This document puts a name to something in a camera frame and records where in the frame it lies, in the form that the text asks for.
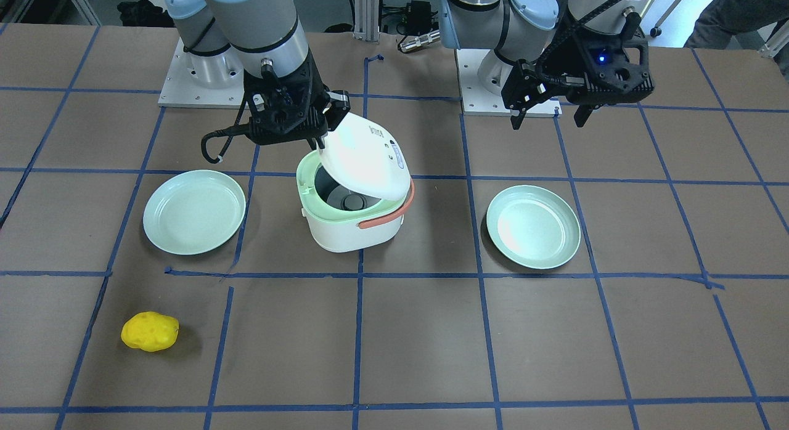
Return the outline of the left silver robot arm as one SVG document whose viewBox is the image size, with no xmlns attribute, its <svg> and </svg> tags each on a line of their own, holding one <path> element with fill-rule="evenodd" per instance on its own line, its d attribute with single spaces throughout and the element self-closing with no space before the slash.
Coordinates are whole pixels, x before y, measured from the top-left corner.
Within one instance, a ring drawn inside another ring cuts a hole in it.
<svg viewBox="0 0 789 430">
<path fill-rule="evenodd" d="M 441 42 L 485 49 L 481 80 L 520 129 L 525 113 L 554 98 L 576 105 L 583 127 L 603 105 L 653 93 L 642 16 L 653 0 L 441 0 Z"/>
</svg>

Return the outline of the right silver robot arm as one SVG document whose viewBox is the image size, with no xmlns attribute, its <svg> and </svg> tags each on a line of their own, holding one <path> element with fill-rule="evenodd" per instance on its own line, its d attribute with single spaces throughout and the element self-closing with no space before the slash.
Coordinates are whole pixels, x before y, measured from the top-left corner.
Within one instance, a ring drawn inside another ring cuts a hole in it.
<svg viewBox="0 0 789 430">
<path fill-rule="evenodd" d="M 204 135 L 200 148 L 219 163 L 232 140 L 257 145 L 305 140 L 313 150 L 349 113 L 350 98 L 323 82 L 293 0 L 164 0 L 203 84 L 243 79 L 231 127 Z"/>
</svg>

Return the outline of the green plate near left arm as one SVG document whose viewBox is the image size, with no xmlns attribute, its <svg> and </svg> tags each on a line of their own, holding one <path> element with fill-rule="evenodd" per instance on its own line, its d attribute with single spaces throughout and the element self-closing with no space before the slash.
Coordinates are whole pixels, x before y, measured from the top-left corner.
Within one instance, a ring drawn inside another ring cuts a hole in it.
<svg viewBox="0 0 789 430">
<path fill-rule="evenodd" d="M 563 266 L 581 242 L 580 221 L 569 203 L 535 185 L 500 191 L 488 205 L 486 226 L 502 255 L 538 270 Z"/>
</svg>

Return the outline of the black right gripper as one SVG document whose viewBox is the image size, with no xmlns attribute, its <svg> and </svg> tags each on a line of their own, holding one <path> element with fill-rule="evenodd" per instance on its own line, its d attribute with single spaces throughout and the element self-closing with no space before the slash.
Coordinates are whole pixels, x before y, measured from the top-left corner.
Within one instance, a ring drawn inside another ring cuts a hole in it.
<svg viewBox="0 0 789 430">
<path fill-rule="evenodd" d="M 323 149 L 324 137 L 350 112 L 349 94 L 329 90 L 313 59 L 282 77 L 266 62 L 259 73 L 244 73 L 244 102 L 251 112 L 246 136 L 257 145 L 306 140 L 311 149 Z"/>
</svg>

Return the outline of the green plate near right arm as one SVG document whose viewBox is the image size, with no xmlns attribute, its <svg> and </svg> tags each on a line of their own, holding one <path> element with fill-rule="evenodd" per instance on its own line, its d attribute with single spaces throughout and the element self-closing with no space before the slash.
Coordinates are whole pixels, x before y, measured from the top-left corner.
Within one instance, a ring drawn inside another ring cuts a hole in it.
<svg viewBox="0 0 789 430">
<path fill-rule="evenodd" d="M 156 248 L 192 256 L 228 242 L 245 217 L 246 194 L 233 177 L 200 169 L 174 176 L 150 195 L 144 233 Z"/>
</svg>

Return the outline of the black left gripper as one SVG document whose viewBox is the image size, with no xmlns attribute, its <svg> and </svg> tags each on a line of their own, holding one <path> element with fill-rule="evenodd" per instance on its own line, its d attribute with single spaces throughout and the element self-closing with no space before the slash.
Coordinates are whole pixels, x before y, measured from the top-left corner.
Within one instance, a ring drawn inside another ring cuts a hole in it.
<svg viewBox="0 0 789 430">
<path fill-rule="evenodd" d="M 597 105 L 636 103 L 654 90 L 641 28 L 618 34 L 581 28 L 564 40 L 556 36 L 538 59 L 517 60 L 501 96 L 513 130 L 521 128 L 528 109 L 556 96 L 578 105 L 574 123 L 583 128 Z"/>
</svg>

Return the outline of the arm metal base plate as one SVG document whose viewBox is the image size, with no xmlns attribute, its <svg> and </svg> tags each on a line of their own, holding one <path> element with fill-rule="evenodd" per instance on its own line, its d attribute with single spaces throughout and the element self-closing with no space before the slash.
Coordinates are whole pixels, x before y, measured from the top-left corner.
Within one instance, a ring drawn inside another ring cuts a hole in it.
<svg viewBox="0 0 789 430">
<path fill-rule="evenodd" d="M 171 108 L 237 109 L 242 103 L 244 68 L 234 49 L 211 57 L 174 50 L 158 105 Z"/>
<path fill-rule="evenodd" d="M 502 62 L 491 49 L 457 49 L 456 63 L 466 115 L 511 115 L 501 97 L 511 65 Z"/>
</svg>

